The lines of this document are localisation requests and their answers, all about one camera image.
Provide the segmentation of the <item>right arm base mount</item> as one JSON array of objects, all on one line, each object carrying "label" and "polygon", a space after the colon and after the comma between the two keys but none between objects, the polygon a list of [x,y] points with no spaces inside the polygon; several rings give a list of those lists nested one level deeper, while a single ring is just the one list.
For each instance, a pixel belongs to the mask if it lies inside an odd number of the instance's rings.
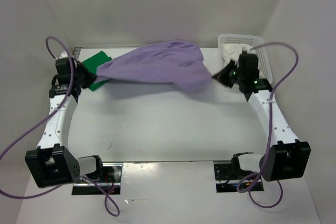
[{"label": "right arm base mount", "polygon": [[231,161],[214,162],[215,185],[217,193],[236,193],[238,182],[251,171],[233,170]]}]

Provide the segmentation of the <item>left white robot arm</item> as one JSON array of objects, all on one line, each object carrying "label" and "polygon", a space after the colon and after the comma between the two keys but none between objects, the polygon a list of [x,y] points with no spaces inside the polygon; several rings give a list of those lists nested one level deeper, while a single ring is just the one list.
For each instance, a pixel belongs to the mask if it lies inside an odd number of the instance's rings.
[{"label": "left white robot arm", "polygon": [[35,150],[27,151],[26,164],[39,188],[77,183],[82,176],[93,182],[104,178],[98,155],[74,156],[68,147],[72,116],[81,90],[95,81],[95,75],[80,62],[67,57],[55,62],[57,74],[49,90],[50,116]]}]

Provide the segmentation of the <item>purple t shirt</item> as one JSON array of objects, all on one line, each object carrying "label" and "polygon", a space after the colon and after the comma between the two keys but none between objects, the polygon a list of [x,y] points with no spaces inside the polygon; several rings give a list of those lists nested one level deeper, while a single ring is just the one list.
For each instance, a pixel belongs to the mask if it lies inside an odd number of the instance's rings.
[{"label": "purple t shirt", "polygon": [[198,92],[211,84],[198,44],[171,40],[146,45],[97,67],[97,81],[120,80],[174,84],[185,92]]}]

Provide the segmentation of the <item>green t shirt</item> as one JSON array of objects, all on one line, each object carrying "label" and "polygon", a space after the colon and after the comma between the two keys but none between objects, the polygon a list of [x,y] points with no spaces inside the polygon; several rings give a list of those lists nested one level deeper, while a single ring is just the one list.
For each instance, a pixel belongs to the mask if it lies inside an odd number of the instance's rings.
[{"label": "green t shirt", "polygon": [[[88,58],[87,60],[83,61],[82,64],[93,74],[97,74],[97,68],[102,65],[103,63],[106,63],[108,61],[111,61],[112,58],[108,57],[105,52],[100,51],[99,53],[93,55],[92,57]],[[97,83],[93,83],[89,89],[94,92],[97,89],[99,89],[101,86],[103,86],[108,81],[99,81]]]}]

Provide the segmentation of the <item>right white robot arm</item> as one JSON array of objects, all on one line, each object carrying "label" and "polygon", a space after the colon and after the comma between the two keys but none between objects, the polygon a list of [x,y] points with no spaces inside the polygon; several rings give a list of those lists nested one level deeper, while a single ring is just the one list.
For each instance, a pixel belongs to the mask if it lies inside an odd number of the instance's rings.
[{"label": "right white robot arm", "polygon": [[231,174],[243,178],[249,172],[261,173],[267,182],[302,177],[311,153],[310,145],[300,141],[289,127],[270,83],[259,76],[257,55],[243,51],[238,60],[231,60],[213,79],[228,88],[239,87],[267,136],[267,152],[235,154]]}]

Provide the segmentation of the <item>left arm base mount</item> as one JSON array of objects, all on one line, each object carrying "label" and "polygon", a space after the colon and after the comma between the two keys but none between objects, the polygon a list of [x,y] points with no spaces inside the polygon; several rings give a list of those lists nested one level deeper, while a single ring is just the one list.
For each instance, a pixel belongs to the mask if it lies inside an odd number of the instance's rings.
[{"label": "left arm base mount", "polygon": [[[119,195],[121,191],[122,163],[103,163],[102,175],[93,179],[109,195]],[[74,184],[71,194],[73,196],[103,195],[91,182],[80,181]]]}]

